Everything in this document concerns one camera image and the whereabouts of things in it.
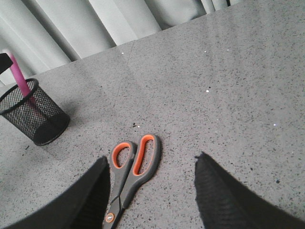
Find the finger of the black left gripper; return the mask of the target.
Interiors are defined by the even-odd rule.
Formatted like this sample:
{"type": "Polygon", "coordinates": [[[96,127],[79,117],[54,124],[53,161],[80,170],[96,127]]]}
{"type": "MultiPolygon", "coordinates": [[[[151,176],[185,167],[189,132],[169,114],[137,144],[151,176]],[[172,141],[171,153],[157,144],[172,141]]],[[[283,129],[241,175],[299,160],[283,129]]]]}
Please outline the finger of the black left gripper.
{"type": "Polygon", "coordinates": [[[6,53],[0,54],[0,74],[5,72],[8,68],[13,65],[13,61],[6,53]]]}

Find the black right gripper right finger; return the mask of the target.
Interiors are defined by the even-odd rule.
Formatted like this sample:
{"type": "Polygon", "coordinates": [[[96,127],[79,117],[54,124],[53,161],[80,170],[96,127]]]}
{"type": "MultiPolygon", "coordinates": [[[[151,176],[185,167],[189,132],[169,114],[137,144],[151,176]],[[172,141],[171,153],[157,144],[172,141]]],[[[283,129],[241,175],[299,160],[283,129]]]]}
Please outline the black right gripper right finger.
{"type": "Polygon", "coordinates": [[[195,163],[196,202],[206,229],[303,229],[304,221],[268,203],[202,152],[195,163]]]}

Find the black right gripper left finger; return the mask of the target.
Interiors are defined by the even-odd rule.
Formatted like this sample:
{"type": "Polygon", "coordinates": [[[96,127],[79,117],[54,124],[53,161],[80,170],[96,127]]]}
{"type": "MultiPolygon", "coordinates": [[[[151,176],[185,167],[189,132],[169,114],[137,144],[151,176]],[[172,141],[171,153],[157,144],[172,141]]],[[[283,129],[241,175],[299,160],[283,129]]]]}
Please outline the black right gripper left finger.
{"type": "Polygon", "coordinates": [[[110,169],[103,156],[48,205],[7,229],[101,229],[110,196],[110,169]]]}

